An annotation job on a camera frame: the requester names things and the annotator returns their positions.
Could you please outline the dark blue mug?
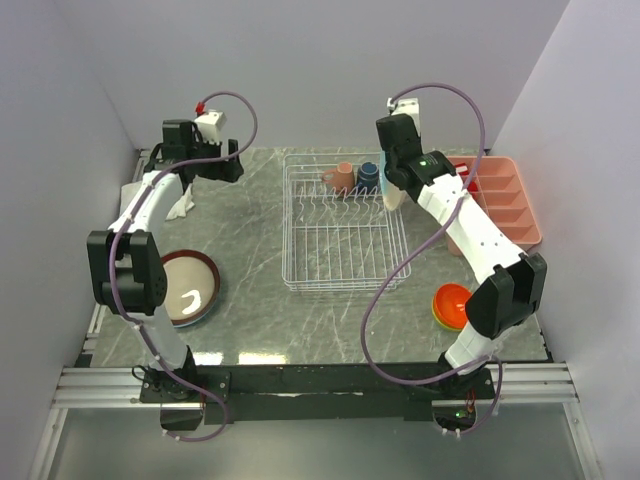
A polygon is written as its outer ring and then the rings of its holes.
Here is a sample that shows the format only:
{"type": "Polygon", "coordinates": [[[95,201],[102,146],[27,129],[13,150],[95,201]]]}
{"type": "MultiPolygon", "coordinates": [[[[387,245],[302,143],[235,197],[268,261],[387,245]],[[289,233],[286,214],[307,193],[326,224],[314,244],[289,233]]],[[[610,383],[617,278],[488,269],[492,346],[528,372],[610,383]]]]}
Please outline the dark blue mug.
{"type": "Polygon", "coordinates": [[[374,192],[379,183],[379,168],[373,162],[364,162],[357,170],[356,190],[359,193],[374,192]]]}

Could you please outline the pink printed mug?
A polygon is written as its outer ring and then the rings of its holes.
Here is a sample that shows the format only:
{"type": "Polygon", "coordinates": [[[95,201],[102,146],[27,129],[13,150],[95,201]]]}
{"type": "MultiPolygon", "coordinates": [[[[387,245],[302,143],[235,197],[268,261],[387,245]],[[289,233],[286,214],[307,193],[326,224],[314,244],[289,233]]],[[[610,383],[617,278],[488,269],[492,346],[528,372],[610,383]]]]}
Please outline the pink printed mug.
{"type": "Polygon", "coordinates": [[[325,171],[321,180],[336,193],[349,193],[355,187],[353,165],[341,162],[335,168],[325,171]]]}

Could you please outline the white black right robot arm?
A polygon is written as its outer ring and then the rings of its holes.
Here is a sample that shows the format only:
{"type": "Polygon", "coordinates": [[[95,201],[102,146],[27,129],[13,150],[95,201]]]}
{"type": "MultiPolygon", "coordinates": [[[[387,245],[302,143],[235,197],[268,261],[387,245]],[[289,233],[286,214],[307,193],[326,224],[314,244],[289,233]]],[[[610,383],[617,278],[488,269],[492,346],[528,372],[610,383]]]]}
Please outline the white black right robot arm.
{"type": "Polygon", "coordinates": [[[376,121],[376,128],[386,179],[441,225],[478,282],[465,304],[467,324],[444,353],[448,367],[437,376],[444,395],[460,398],[473,385],[471,372],[489,361],[501,334],[538,310],[547,263],[504,236],[443,153],[422,151],[409,115],[384,117],[376,121]]]}

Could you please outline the cream and blue plate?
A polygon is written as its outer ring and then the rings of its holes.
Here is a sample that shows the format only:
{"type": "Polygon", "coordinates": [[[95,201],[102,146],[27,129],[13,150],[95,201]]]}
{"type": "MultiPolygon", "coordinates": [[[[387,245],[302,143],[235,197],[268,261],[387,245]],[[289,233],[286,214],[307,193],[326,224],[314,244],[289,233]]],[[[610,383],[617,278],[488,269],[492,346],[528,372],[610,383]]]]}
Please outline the cream and blue plate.
{"type": "Polygon", "coordinates": [[[382,200],[385,208],[388,211],[395,211],[398,209],[405,199],[405,192],[401,191],[397,186],[395,186],[388,178],[385,173],[385,168],[387,166],[386,161],[386,153],[384,151],[380,152],[379,157],[379,191],[382,195],[382,200]]]}

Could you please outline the white wire dish rack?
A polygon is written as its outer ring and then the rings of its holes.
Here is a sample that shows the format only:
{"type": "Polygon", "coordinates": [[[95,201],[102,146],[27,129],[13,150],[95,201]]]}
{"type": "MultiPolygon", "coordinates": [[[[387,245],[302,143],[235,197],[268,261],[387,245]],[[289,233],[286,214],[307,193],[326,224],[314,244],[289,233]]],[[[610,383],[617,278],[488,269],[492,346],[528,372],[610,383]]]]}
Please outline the white wire dish rack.
{"type": "Polygon", "coordinates": [[[288,154],[283,160],[282,279],[292,291],[371,291],[408,255],[402,213],[378,187],[340,193],[324,180],[341,163],[357,171],[378,153],[288,154]]]}

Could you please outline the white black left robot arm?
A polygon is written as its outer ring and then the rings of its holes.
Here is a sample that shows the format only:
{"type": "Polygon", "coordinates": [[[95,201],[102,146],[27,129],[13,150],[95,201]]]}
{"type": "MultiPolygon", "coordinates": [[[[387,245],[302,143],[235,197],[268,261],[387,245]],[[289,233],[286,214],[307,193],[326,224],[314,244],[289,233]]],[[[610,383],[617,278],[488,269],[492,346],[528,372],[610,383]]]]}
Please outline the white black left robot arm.
{"type": "Polygon", "coordinates": [[[164,383],[176,401],[193,399],[200,378],[190,348],[176,333],[164,301],[168,280],[154,236],[196,177],[236,182],[244,173],[236,140],[222,141],[223,113],[166,120],[139,189],[120,217],[87,238],[96,302],[120,315],[148,353],[147,381],[164,383]]]}

